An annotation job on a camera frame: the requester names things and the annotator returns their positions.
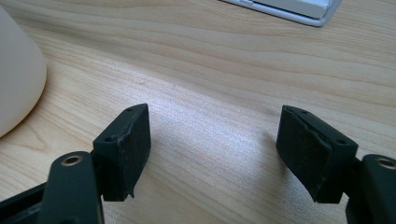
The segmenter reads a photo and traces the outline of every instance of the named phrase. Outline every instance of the textured black surface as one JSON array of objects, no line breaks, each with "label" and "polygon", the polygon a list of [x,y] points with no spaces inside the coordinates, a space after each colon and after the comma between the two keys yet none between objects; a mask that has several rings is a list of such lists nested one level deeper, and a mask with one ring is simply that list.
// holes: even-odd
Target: textured black surface
[{"label": "textured black surface", "polygon": [[276,139],[279,156],[319,203],[339,203],[358,145],[315,115],[284,105]]},{"label": "textured black surface", "polygon": [[134,186],[151,148],[149,106],[135,105],[119,116],[93,141],[93,159],[99,171],[99,190],[105,201],[134,197]]}]

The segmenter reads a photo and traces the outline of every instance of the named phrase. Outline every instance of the laptop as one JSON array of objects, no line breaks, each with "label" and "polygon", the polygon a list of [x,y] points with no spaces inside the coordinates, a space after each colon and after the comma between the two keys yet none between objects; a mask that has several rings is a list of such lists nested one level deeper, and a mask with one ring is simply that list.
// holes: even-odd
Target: laptop
[{"label": "laptop", "polygon": [[290,21],[311,26],[324,25],[341,0],[222,0]]}]

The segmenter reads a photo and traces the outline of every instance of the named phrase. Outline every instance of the wood grain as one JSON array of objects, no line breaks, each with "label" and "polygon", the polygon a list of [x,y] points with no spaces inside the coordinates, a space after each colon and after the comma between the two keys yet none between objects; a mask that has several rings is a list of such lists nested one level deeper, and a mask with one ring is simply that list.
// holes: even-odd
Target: wood grain
[{"label": "wood grain", "polygon": [[396,157],[396,4],[345,1],[322,28],[215,0],[0,1],[48,64],[32,113],[0,138],[0,200],[148,103],[152,150],[106,223],[345,223],[277,156],[282,105]]}]

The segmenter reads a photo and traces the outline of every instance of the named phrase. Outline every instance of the white object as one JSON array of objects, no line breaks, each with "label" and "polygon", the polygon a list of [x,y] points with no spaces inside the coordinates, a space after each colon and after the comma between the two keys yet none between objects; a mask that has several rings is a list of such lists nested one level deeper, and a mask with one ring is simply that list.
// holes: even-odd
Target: white object
[{"label": "white object", "polygon": [[46,76],[46,61],[37,44],[0,7],[0,136],[29,114]]},{"label": "white object", "polygon": [[222,0],[306,25],[322,26],[341,0]]}]

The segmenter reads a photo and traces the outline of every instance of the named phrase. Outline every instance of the black clamp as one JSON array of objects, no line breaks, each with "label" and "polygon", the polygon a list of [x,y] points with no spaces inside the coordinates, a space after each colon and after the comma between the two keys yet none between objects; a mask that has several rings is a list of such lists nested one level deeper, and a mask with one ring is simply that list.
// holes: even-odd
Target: black clamp
[{"label": "black clamp", "polygon": [[396,223],[396,160],[355,158],[358,144],[315,115],[284,105],[276,139],[279,156],[314,202],[349,197],[348,223]]},{"label": "black clamp", "polygon": [[0,223],[104,223],[101,196],[134,197],[150,148],[148,105],[129,107],[93,141],[91,154],[63,155],[47,183],[1,202]]}]

